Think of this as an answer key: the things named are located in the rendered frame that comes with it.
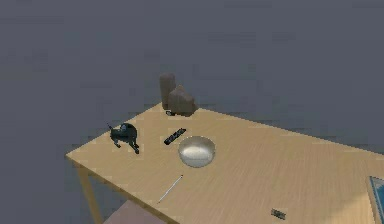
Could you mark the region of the silver metal bowl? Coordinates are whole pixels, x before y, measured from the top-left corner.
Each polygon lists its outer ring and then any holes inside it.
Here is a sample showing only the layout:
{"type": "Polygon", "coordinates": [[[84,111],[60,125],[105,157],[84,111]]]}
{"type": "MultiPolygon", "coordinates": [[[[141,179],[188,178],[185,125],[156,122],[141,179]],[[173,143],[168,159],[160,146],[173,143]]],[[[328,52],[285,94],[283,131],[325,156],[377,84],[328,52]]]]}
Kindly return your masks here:
{"type": "Polygon", "coordinates": [[[215,157],[215,143],[204,136],[190,136],[182,140],[178,147],[181,161],[192,168],[209,165],[215,157]]]}

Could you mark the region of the brown rock-shaped statue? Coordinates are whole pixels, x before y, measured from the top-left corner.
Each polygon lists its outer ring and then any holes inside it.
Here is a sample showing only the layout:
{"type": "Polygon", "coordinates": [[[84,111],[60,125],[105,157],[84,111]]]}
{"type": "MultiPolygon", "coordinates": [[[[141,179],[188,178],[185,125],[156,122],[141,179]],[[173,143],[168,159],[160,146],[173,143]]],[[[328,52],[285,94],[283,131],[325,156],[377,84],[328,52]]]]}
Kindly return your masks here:
{"type": "Polygon", "coordinates": [[[169,93],[168,109],[177,115],[189,117],[198,107],[195,104],[194,97],[182,85],[179,85],[169,93]]]}

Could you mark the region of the black remote control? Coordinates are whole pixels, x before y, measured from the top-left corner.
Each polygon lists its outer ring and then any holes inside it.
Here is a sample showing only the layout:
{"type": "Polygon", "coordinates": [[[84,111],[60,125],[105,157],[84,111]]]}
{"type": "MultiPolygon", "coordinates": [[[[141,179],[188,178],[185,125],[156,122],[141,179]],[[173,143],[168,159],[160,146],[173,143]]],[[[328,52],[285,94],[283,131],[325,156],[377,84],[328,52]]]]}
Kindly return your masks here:
{"type": "Polygon", "coordinates": [[[164,144],[165,145],[171,144],[174,140],[176,140],[178,137],[180,137],[185,132],[186,132],[185,128],[178,129],[176,132],[174,132],[172,135],[170,135],[169,137],[167,137],[164,140],[164,144]]]}

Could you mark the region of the tall brown cylinder statue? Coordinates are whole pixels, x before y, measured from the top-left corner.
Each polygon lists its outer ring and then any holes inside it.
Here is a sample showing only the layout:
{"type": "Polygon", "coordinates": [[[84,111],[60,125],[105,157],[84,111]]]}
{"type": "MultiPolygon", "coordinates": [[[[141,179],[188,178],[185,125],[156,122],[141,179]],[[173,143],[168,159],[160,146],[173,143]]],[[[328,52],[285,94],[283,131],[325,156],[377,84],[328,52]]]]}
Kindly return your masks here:
{"type": "Polygon", "coordinates": [[[159,77],[162,107],[168,109],[169,94],[176,88],[176,79],[173,73],[163,73],[159,77]]]}

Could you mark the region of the black dog figurine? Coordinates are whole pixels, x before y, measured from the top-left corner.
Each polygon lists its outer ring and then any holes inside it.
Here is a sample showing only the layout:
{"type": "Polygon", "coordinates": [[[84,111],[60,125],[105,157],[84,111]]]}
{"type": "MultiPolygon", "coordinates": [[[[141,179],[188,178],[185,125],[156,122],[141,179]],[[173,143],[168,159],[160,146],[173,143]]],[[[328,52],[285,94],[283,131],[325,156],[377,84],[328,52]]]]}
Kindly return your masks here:
{"type": "Polygon", "coordinates": [[[113,144],[120,148],[120,141],[127,143],[136,154],[139,154],[139,145],[137,144],[138,131],[135,126],[129,123],[122,123],[119,129],[114,129],[111,125],[108,126],[110,129],[110,138],[113,144]]]}

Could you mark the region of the thin grey pencil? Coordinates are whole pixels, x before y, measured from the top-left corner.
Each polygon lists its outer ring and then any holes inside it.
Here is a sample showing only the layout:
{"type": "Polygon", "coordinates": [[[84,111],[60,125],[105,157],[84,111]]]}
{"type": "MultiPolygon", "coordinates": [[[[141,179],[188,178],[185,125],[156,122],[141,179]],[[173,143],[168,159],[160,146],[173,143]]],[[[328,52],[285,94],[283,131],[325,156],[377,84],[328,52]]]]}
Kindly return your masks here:
{"type": "Polygon", "coordinates": [[[173,183],[172,185],[164,192],[164,194],[159,198],[157,204],[161,203],[163,199],[171,192],[171,190],[180,182],[181,179],[183,179],[184,175],[180,175],[173,183]]]}

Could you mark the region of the light wooden table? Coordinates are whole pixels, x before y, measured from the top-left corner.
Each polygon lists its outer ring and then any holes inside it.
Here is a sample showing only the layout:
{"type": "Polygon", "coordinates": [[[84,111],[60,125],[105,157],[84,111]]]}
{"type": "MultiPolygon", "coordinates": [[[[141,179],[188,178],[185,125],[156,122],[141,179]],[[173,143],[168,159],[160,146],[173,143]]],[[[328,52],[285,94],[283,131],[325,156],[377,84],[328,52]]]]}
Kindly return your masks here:
{"type": "Polygon", "coordinates": [[[96,224],[103,220],[91,177],[169,224],[375,224],[366,180],[384,179],[384,155],[206,109],[170,117],[156,105],[130,122],[139,154],[103,134],[67,155],[96,224]],[[165,145],[180,128],[186,132],[165,145]],[[190,136],[215,143],[209,165],[192,168],[179,158],[190,136]],[[286,219],[272,216],[272,208],[286,219]]]}

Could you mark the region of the small dark flat card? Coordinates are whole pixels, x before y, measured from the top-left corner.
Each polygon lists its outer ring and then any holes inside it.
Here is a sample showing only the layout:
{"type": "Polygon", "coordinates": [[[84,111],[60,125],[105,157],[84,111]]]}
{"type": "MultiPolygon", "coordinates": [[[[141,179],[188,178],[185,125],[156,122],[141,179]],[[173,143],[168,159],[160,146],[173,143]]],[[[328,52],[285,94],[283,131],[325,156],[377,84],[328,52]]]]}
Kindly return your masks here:
{"type": "Polygon", "coordinates": [[[282,220],[286,219],[286,214],[284,212],[281,212],[281,211],[273,209],[273,208],[271,209],[271,215],[275,216],[276,218],[282,219],[282,220]]]}

